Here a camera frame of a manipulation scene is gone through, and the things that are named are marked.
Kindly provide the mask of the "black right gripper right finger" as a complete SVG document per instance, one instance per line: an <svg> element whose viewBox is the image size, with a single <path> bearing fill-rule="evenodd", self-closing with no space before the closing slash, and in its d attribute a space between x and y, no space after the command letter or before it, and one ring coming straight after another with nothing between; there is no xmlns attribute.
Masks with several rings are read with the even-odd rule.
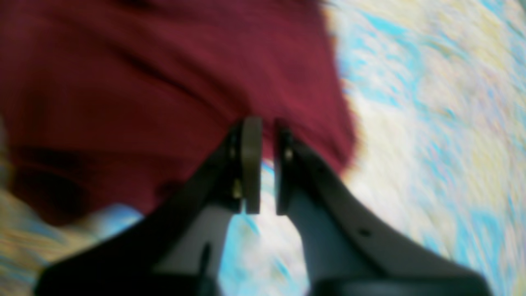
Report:
<svg viewBox="0 0 526 296"><path fill-rule="evenodd" d="M360 203L283 120L275 122L276 211L300 234L309 296L490 296L485 279L428 251Z"/></svg>

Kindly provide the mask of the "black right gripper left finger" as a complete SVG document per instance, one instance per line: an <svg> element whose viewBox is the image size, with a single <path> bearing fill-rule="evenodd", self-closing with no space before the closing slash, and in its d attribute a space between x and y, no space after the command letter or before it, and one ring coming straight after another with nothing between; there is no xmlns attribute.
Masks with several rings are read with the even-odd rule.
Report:
<svg viewBox="0 0 526 296"><path fill-rule="evenodd" d="M45 269L37 296L219 296L229 223L258 214L262 121L231 128L183 187L147 217Z"/></svg>

